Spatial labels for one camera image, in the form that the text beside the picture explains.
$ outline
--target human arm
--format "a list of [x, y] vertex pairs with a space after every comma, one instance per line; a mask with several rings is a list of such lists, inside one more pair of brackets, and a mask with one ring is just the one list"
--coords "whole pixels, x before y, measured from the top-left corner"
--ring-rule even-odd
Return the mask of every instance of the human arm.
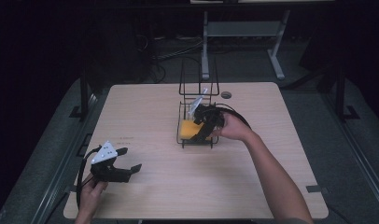
[[107, 188], [108, 182], [96, 181], [89, 174], [83, 181], [81, 203], [76, 217], [76, 224], [89, 224], [101, 201], [101, 194]]
[[212, 132], [245, 143], [265, 194], [267, 203], [277, 222], [297, 218], [313, 223], [306, 202], [283, 166], [265, 146], [258, 134], [237, 117], [223, 113], [225, 124]]

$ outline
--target wooden table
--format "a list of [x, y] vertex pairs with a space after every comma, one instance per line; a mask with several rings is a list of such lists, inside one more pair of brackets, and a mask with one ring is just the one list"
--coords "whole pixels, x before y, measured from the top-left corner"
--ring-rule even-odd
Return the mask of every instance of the wooden table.
[[[213, 102], [232, 106], [264, 140], [299, 186], [313, 218], [328, 209], [277, 86], [273, 83], [220, 83], [231, 99]], [[273, 218], [245, 145], [219, 138], [210, 146], [176, 141], [178, 84], [119, 85], [111, 88], [88, 150], [109, 140], [127, 147], [115, 167], [143, 167], [129, 183], [110, 183], [95, 217], [114, 219]], [[91, 158], [84, 176], [90, 171]], [[77, 215], [71, 193], [64, 215]]]

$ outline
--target gray floor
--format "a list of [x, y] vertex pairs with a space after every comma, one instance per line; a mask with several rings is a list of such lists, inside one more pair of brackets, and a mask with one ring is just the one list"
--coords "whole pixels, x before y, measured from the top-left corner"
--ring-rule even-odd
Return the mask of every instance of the gray floor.
[[[182, 41], [160, 41], [157, 44], [160, 55], [190, 45], [189, 42]], [[308, 71], [298, 66], [306, 42], [282, 44], [278, 59], [287, 76], [285, 80], [277, 80], [274, 76], [274, 70], [266, 53], [270, 45], [271, 41], [254, 41], [240, 46], [230, 46], [229, 49], [234, 49], [230, 52], [215, 51], [211, 54], [210, 61], [217, 64], [219, 81], [272, 81], [284, 86], [308, 74]], [[200, 54], [189, 53], [185, 56], [199, 60]], [[174, 58], [160, 63], [166, 71], [163, 82], [179, 81], [183, 59]], [[197, 62], [187, 59], [185, 64], [189, 74], [198, 71]], [[158, 71], [155, 66], [153, 70], [158, 77], [162, 76], [161, 70]], [[319, 78], [315, 78], [295, 90], [282, 91], [316, 180], [330, 208], [329, 216], [316, 223], [348, 223], [347, 220], [351, 223], [379, 223], [379, 202], [358, 166], [341, 123], [331, 112], [329, 96], [317, 92], [318, 81]], [[379, 176], [379, 120], [350, 81], [346, 82], [346, 87], [345, 104], [353, 106], [360, 119], [348, 120], [344, 127], [349, 128], [355, 136]], [[73, 220], [63, 216], [67, 200], [67, 197], [63, 196], [75, 181], [81, 161], [76, 154], [86, 148], [81, 144], [84, 139], [89, 141], [107, 95], [108, 88], [105, 88], [102, 93], [92, 98], [91, 113], [86, 120], [79, 122], [79, 119], [69, 118], [73, 107], [80, 104], [79, 82], [73, 84], [7, 199], [0, 215], [0, 223], [44, 223], [49, 214], [51, 214], [49, 223], [73, 223]], [[58, 206], [51, 213], [55, 204]], [[94, 223], [129, 222], [94, 220]], [[221, 220], [219, 223], [238, 223], [238, 221]]]

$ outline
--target forearm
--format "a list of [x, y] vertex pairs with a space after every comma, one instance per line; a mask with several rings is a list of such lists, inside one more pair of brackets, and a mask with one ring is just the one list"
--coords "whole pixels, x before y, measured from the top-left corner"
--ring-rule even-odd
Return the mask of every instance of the forearm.
[[79, 211], [75, 224], [91, 224], [92, 215]]
[[244, 143], [254, 162], [274, 218], [281, 221], [296, 217], [313, 223], [301, 192], [261, 138], [256, 133], [251, 133]]

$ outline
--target yellow object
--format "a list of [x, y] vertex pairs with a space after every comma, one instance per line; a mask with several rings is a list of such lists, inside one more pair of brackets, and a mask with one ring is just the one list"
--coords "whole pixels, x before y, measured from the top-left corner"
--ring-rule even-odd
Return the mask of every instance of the yellow object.
[[183, 119], [181, 120], [181, 127], [180, 127], [180, 138], [184, 140], [189, 140], [191, 137], [199, 132], [201, 130], [202, 126], [204, 126], [203, 123], [197, 125], [193, 122], [193, 120], [189, 119]]

